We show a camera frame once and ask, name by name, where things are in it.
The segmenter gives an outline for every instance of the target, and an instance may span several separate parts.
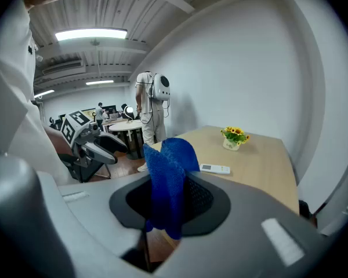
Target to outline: wooden floor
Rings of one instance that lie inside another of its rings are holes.
[[[129,146],[131,150],[135,149],[134,142],[130,142]],[[115,156],[118,158],[118,162],[117,164],[108,166],[111,172],[111,179],[109,180],[138,173],[137,168],[146,162],[144,158],[138,160],[130,160],[126,157],[126,154],[122,152],[115,152]],[[106,167],[103,166],[97,172],[97,174],[107,175],[108,173]],[[94,176],[90,180],[90,182],[101,180],[107,179]],[[178,246],[180,240],[171,239],[165,231],[153,229],[153,231],[147,233],[147,242],[150,262],[162,262],[165,261],[171,255],[171,253]]]

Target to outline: white pot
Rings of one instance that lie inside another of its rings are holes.
[[[240,148],[237,143],[229,141],[227,138],[224,138],[223,147],[228,149],[229,151],[237,151]]]

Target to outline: blue textured pad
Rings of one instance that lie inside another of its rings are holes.
[[[183,185],[185,171],[199,171],[196,154],[184,139],[169,138],[161,152],[143,145],[151,175],[151,218],[146,231],[164,229],[173,239],[180,239],[183,218]]]

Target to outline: yellow flower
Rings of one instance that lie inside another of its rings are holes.
[[[239,127],[235,127],[233,129],[234,131],[232,133],[236,133],[237,135],[241,135],[243,133],[243,131]]]

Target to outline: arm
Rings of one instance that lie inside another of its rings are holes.
[[[57,153],[73,155],[70,146],[67,144],[60,131],[52,129],[45,124],[42,126],[44,127],[45,133],[48,135]]]
[[[137,85],[137,91],[135,93],[135,100],[137,101],[137,112],[140,113],[142,111],[142,91],[143,86]]]

